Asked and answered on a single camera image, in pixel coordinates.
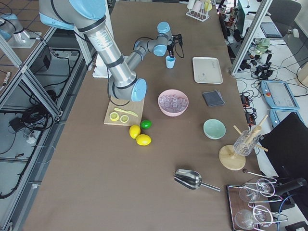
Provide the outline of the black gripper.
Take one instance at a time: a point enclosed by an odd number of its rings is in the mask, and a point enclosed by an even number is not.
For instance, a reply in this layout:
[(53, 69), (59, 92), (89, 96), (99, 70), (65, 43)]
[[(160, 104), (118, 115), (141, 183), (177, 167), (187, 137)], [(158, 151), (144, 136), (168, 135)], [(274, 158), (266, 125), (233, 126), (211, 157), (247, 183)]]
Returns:
[(170, 40), (167, 44), (168, 55), (170, 57), (174, 57), (174, 51), (173, 51), (174, 46), (175, 42), (173, 40)]

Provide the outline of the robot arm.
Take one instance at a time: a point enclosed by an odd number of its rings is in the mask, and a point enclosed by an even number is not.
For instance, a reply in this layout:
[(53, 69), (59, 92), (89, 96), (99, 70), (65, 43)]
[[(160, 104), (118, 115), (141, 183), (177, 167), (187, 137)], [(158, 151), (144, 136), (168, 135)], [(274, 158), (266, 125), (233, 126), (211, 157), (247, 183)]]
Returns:
[(12, 48), (30, 49), (41, 32), (24, 29), (15, 14), (0, 15), (0, 34)]
[(111, 95), (117, 99), (142, 101), (146, 95), (145, 79), (137, 77), (135, 67), (146, 54), (164, 56), (171, 43), (172, 33), (167, 22), (157, 26), (157, 38), (138, 42), (125, 58), (106, 25), (107, 5), (104, 0), (41, 0), (40, 20), (47, 26), (77, 30), (85, 34), (104, 64), (111, 72)]

